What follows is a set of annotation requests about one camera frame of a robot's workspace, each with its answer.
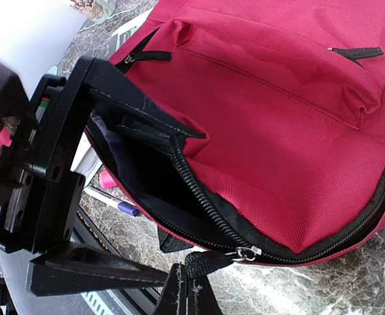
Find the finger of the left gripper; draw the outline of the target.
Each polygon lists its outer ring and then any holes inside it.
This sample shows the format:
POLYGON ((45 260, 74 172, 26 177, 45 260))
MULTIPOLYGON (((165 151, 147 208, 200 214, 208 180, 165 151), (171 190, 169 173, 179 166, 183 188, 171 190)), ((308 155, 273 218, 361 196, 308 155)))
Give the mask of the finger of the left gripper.
POLYGON ((166 112, 107 60, 91 59, 87 87, 93 99, 87 134, 98 148, 126 141, 171 154, 187 145, 197 151, 208 145, 205 133, 166 112))
POLYGON ((26 289, 38 297, 161 287, 168 274, 87 244, 58 245, 32 259, 26 289))

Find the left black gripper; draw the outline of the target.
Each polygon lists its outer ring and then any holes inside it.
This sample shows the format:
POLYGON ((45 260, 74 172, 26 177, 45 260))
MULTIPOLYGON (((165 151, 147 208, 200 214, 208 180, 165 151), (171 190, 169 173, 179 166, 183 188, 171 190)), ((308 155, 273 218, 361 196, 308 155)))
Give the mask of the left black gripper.
POLYGON ((85 178, 71 169, 92 111, 93 58, 80 58, 67 78, 45 75, 32 97, 0 63, 0 131, 18 120, 0 150, 0 249, 43 253, 71 237, 85 178))

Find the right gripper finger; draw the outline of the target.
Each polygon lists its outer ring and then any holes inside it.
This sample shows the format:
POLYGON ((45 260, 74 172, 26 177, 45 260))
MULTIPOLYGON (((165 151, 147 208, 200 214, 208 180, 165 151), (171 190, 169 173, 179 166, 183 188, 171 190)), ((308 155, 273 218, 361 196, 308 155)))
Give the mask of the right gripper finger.
POLYGON ((222 315, 211 284, 206 276, 189 280, 183 264, 173 264, 155 315, 222 315))

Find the white notebook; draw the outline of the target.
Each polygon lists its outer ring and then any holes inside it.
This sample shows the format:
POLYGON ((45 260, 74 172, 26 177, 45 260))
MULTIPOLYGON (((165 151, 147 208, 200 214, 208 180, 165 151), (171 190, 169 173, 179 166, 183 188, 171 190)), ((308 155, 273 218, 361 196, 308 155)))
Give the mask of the white notebook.
POLYGON ((102 161, 91 146, 85 133, 79 141, 70 170, 83 175, 90 182, 102 166, 102 161))

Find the red student backpack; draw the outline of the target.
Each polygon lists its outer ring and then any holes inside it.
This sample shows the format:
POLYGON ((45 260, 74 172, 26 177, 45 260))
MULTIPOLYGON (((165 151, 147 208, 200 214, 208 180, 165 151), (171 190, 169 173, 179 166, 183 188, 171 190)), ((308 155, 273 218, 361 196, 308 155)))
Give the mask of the red student backpack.
POLYGON ((96 147, 168 233, 235 261, 320 263, 385 225, 385 1, 160 1, 110 57, 200 151, 96 147))

